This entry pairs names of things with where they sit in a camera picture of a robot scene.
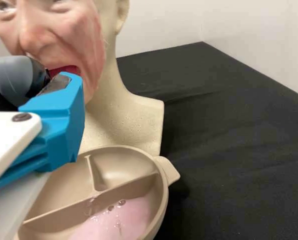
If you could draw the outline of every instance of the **screw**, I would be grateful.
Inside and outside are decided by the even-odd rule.
[[[26,120],[29,120],[30,118],[32,118],[32,116],[30,114],[27,114],[27,113],[19,113],[17,115],[14,115],[12,117],[12,121],[13,122],[23,122],[23,121],[26,121]]]

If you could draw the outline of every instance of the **blue plastic holder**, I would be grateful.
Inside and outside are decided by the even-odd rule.
[[[42,130],[0,177],[0,188],[32,172],[51,172],[75,162],[84,131],[82,78],[61,72],[70,78],[60,90],[31,98],[19,112],[38,114]]]

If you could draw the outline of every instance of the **black table cover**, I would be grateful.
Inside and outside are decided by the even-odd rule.
[[[297,93],[203,42],[118,64],[164,101],[161,155],[181,174],[156,239],[298,240]]]

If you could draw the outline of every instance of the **divided plate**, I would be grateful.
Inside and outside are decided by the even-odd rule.
[[[153,239],[164,218],[168,186],[179,177],[166,158],[137,148],[88,151],[51,174],[15,240],[68,240],[92,215],[139,197],[147,199],[150,210],[141,239]]]

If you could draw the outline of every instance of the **pink food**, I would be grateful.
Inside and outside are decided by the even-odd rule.
[[[137,240],[149,224],[148,198],[120,200],[90,217],[69,240]]]

